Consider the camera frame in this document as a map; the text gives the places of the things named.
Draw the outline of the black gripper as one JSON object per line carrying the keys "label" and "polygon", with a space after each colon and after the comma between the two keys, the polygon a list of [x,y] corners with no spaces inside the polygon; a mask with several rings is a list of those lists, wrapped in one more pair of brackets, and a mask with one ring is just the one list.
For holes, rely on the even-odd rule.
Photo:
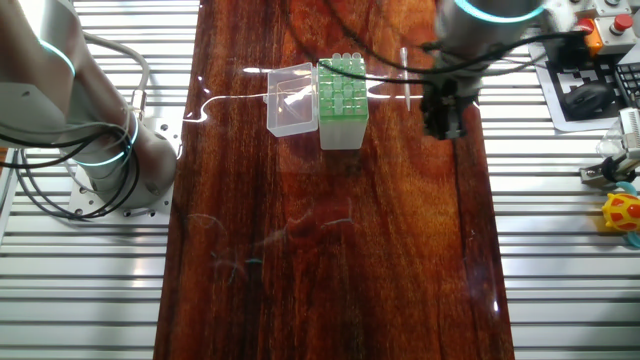
{"label": "black gripper", "polygon": [[445,106],[465,109],[475,101],[475,87],[468,87],[454,79],[440,79],[424,84],[422,97],[423,120],[426,131],[444,131],[447,140],[467,135],[463,115],[450,110],[446,116]]}

